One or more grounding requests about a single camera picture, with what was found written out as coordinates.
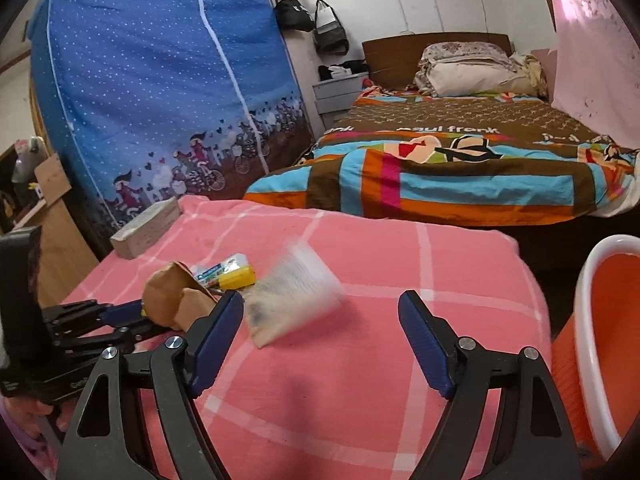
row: mattress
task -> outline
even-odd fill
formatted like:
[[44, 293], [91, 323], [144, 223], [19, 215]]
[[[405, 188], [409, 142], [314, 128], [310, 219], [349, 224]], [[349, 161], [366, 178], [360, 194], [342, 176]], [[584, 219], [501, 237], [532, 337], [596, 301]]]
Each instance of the mattress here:
[[[216, 383], [196, 401], [234, 480], [409, 478], [444, 401], [428, 389], [400, 327], [406, 290], [459, 335], [499, 351], [535, 346], [550, 362], [545, 301], [499, 232], [197, 196], [180, 206], [157, 244], [134, 260], [111, 253], [68, 300], [135, 300], [167, 262], [210, 266], [237, 252], [264, 276], [299, 239], [346, 292], [336, 312], [261, 350], [243, 323]], [[159, 471], [174, 478], [152, 394], [144, 399]], [[492, 391], [465, 478], [481, 471], [497, 406]]]
[[245, 198], [460, 226], [612, 216], [638, 200], [636, 152], [537, 98], [365, 90], [302, 166]]

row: pink checkered blanket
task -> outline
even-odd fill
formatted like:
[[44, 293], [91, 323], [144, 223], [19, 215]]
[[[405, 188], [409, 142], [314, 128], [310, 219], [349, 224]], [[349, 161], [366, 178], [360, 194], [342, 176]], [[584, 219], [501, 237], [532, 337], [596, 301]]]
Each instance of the pink checkered blanket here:
[[[243, 324], [214, 386], [196, 402], [234, 480], [404, 480], [444, 407], [398, 322], [415, 289], [459, 335], [486, 348], [535, 346], [550, 362], [545, 300], [516, 243], [499, 232], [252, 202], [180, 200], [183, 215], [135, 260], [111, 253], [69, 301], [123, 303], [172, 260], [212, 266], [244, 253], [258, 277], [306, 240], [344, 285], [329, 316], [257, 350]], [[152, 395], [147, 415], [160, 473], [175, 478]], [[498, 394], [490, 392], [465, 476], [481, 470]]]

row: wooden headboard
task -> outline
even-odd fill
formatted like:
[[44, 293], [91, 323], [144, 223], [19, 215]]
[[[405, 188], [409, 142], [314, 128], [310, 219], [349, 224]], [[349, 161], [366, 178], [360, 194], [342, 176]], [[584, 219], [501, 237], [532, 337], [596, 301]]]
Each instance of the wooden headboard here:
[[431, 44], [443, 41], [485, 41], [499, 46], [507, 56], [513, 53], [511, 41], [506, 34], [430, 32], [382, 38], [365, 41], [362, 44], [369, 64], [370, 78], [383, 88], [404, 90], [414, 81], [424, 49]]

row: clothes pile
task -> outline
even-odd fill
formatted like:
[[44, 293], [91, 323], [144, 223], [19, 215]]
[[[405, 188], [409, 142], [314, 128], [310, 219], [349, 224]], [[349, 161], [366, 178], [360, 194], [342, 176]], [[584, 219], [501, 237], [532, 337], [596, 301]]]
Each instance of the clothes pile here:
[[338, 65], [320, 65], [318, 67], [318, 75], [320, 81], [329, 81], [329, 79], [340, 79], [353, 74], [362, 74], [369, 71], [369, 65], [364, 59], [353, 59], [345, 61]]

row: hanging bag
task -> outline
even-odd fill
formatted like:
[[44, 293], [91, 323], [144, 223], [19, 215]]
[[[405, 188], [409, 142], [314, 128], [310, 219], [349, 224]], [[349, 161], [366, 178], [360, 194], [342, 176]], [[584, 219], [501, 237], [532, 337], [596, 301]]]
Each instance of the hanging bag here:
[[318, 0], [316, 2], [314, 42], [318, 54], [344, 56], [349, 51], [347, 31], [344, 30], [333, 7], [324, 0]]
[[280, 30], [302, 30], [311, 32], [315, 28], [311, 14], [298, 0], [275, 0], [273, 12]]

